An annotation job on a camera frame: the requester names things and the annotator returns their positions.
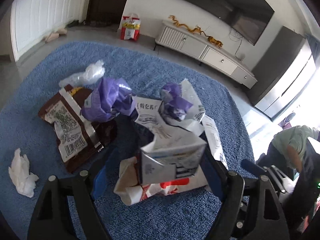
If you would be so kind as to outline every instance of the white wardrobe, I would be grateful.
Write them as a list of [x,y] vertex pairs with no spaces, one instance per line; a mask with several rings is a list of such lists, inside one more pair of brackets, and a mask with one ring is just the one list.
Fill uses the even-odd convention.
[[11,11],[15,60],[45,35],[79,19],[79,4],[80,0],[15,0]]

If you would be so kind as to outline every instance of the person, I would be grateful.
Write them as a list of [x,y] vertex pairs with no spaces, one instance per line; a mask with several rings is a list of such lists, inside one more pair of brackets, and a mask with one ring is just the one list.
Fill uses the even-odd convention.
[[302,160],[308,137],[320,141],[319,131],[306,125],[294,126],[277,133],[268,147],[267,155],[262,155],[256,164],[260,167],[275,165],[293,180],[294,169],[299,173],[303,169]]

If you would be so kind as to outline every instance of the purple plastic bag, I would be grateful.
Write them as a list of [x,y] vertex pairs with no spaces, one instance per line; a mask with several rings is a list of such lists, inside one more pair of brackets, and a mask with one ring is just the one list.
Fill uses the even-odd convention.
[[187,111],[193,106],[192,103],[181,97],[180,85],[172,82],[165,84],[161,91],[161,99],[164,101],[164,112],[172,118],[182,121]]
[[123,78],[102,78],[84,101],[81,114],[91,122],[108,122],[119,113],[129,116],[134,110],[131,94]]

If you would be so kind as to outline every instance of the crumpled tissue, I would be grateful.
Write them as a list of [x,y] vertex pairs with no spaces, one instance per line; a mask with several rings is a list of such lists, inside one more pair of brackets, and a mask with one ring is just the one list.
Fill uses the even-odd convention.
[[15,150],[11,167],[9,167],[9,175],[18,193],[31,198],[34,195],[33,190],[36,188],[36,181],[39,177],[32,172],[29,173],[28,157],[25,154],[20,156],[20,153],[20,148]]

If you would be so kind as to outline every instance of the blue rug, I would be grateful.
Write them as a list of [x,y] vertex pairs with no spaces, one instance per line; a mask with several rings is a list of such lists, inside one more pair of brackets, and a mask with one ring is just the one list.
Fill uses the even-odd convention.
[[[236,104],[223,85],[158,57],[106,44],[72,42],[46,57],[0,112],[0,210],[20,239],[26,239],[33,208],[48,177],[70,176],[57,150],[54,130],[37,113],[57,93],[61,79],[84,71],[99,59],[105,62],[106,77],[122,77],[135,92],[145,96],[159,96],[159,89],[166,82],[179,83],[188,78],[207,114],[216,122],[229,169],[249,176],[240,162],[244,158],[253,160],[251,143]],[[137,147],[136,135],[127,119],[120,117],[117,122],[118,153],[108,160],[108,188],[95,202],[113,239],[203,239],[220,208],[220,201],[212,193],[200,188],[166,197],[154,196],[131,207],[113,193],[120,161],[132,156]],[[27,154],[30,171],[40,178],[31,199],[17,193],[8,174],[18,147]],[[70,210],[78,237],[85,239],[72,198]]]

